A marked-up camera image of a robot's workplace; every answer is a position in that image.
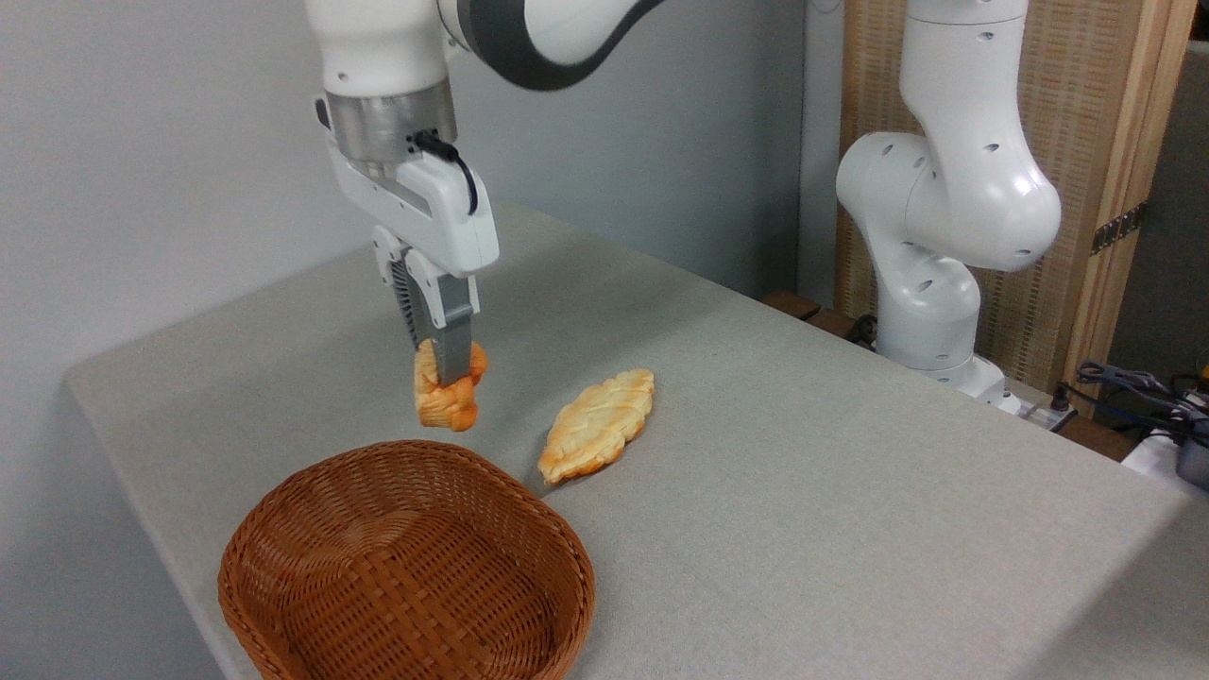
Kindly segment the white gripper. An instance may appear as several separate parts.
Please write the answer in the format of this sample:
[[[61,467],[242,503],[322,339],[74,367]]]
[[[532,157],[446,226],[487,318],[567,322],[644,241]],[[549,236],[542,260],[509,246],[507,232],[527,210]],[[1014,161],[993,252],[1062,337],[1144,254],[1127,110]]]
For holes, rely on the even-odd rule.
[[[453,145],[452,96],[316,96],[316,119],[345,197],[380,224],[375,260],[413,348],[429,340],[436,382],[457,384],[480,313],[472,273],[496,263],[501,242],[484,181]]]

